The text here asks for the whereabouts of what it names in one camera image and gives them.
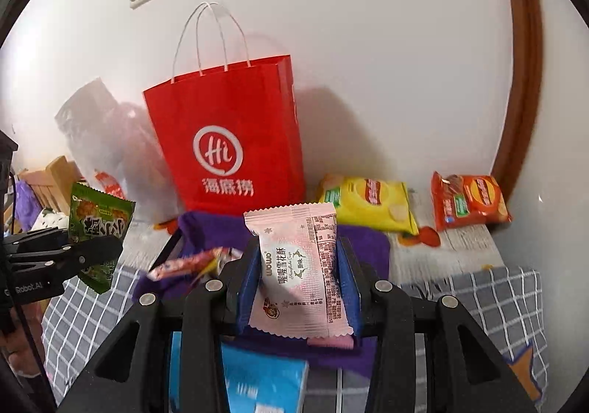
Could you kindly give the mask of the person's left hand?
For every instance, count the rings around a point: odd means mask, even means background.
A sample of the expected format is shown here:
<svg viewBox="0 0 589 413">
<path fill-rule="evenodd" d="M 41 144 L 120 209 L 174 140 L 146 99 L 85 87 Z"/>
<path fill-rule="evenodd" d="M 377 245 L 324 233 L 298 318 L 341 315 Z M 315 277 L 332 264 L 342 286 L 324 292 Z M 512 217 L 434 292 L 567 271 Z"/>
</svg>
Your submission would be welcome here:
<svg viewBox="0 0 589 413">
<path fill-rule="evenodd" d="M 42 341 L 43 303 L 26 304 L 23 306 L 23 312 L 41 361 L 45 362 L 45 348 Z M 15 331 L 8 335 L 1 334 L 1 350 L 16 374 L 25 378 L 39 376 L 40 369 L 14 308 L 11 309 L 10 314 L 15 324 Z"/>
</svg>

